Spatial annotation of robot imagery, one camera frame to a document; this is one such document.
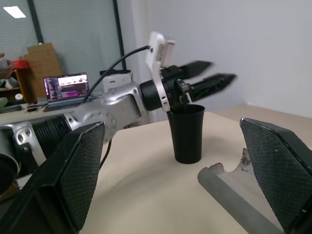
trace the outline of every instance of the person's hand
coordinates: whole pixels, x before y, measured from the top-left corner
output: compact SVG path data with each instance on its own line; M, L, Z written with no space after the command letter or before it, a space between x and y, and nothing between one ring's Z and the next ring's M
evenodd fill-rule
M0 58L4 57L4 55L4 53L0 53ZM10 60L7 60L7 63L5 70L0 70L0 79L8 79L14 70L14 63Z

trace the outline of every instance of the shelf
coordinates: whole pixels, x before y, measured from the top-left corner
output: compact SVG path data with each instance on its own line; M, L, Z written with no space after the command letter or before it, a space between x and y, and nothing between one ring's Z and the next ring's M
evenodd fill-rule
M12 89L0 89L0 92L6 92L6 91L18 90L18 89L20 89L20 87L12 88Z

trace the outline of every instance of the black cup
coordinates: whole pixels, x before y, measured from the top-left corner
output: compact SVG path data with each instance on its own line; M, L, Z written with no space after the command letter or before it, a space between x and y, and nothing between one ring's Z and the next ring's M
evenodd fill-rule
M184 105L168 112L175 159L184 164L201 159L202 128L205 107Z

